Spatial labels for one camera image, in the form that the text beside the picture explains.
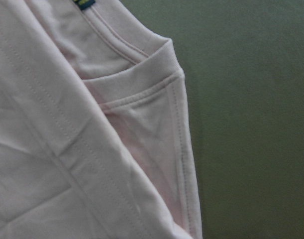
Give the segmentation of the pink Snoopy t-shirt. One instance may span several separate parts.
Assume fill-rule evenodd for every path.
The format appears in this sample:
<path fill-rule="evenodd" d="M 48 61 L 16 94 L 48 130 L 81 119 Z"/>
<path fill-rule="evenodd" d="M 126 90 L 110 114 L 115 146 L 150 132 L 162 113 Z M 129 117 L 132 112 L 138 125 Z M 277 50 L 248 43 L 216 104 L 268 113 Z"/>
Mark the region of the pink Snoopy t-shirt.
<path fill-rule="evenodd" d="M 118 0 L 0 0 L 0 239 L 201 239 L 185 75 Z"/>

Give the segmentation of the brown paper table cover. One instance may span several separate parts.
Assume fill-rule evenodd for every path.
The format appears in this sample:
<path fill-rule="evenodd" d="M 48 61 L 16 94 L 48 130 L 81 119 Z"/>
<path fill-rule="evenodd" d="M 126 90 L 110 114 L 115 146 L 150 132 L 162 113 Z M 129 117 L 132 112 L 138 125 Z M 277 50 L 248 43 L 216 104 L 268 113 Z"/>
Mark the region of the brown paper table cover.
<path fill-rule="evenodd" d="M 304 239 L 304 0 L 125 0 L 186 75 L 203 235 Z"/>

